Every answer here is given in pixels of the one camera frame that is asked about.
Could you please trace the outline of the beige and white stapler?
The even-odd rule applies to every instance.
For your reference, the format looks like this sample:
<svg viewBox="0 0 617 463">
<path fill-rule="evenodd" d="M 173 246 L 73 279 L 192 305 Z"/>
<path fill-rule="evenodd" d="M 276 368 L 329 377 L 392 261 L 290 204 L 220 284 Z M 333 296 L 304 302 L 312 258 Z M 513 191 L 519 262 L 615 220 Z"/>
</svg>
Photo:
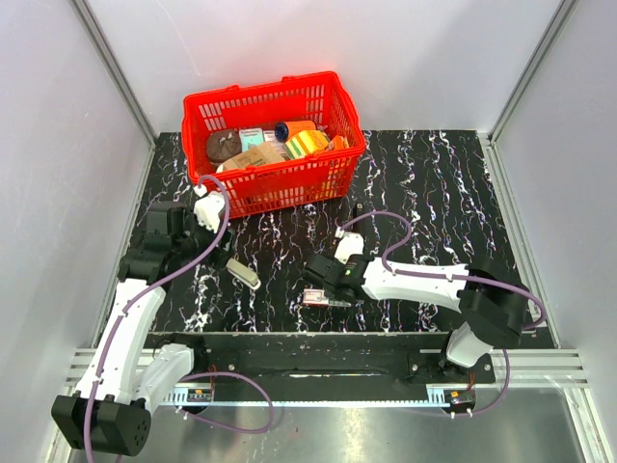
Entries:
<svg viewBox="0 0 617 463">
<path fill-rule="evenodd" d="M 261 281 L 254 270 L 236 259 L 227 261 L 226 270 L 250 290 L 258 290 L 261 286 Z"/>
</svg>

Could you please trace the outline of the red white staple box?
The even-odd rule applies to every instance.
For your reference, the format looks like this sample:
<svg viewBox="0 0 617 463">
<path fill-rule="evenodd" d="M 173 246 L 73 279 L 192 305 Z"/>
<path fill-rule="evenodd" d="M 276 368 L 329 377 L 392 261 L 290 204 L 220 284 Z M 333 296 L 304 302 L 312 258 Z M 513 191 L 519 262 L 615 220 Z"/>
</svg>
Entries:
<svg viewBox="0 0 617 463">
<path fill-rule="evenodd" d="M 336 300 L 326 294 L 323 289 L 306 288 L 303 293 L 303 304 L 307 306 L 348 308 L 349 302 Z"/>
</svg>

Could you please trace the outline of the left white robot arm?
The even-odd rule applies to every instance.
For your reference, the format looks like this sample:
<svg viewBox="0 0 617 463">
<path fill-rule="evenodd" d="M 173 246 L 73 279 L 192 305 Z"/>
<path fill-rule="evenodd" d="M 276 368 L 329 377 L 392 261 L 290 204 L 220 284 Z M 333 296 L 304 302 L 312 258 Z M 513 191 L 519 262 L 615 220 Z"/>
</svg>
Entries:
<svg viewBox="0 0 617 463">
<path fill-rule="evenodd" d="M 209 256 L 226 256 L 229 200 L 213 191 L 193 207 L 153 205 L 146 227 L 121 258 L 114 305 L 99 345 L 70 395 L 58 395 L 53 421 L 73 449 L 135 456 L 148 438 L 151 419 L 182 377 L 207 374 L 204 349 L 174 337 L 143 371 L 137 366 L 149 327 L 172 281 Z"/>
</svg>

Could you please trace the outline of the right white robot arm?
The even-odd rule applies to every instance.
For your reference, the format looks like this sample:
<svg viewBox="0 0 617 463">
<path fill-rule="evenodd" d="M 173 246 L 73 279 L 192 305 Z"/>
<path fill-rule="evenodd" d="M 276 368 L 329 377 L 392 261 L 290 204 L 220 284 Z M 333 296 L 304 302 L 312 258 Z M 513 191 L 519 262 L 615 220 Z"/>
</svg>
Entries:
<svg viewBox="0 0 617 463">
<path fill-rule="evenodd" d="M 428 371 L 459 382 L 493 349 L 520 345 L 526 287 L 492 259 L 450 266 L 418 265 L 370 257 L 363 237 L 345 232 L 334 256 L 313 255 L 303 278 L 338 301 L 404 300 L 446 308 L 462 317 Z"/>
</svg>

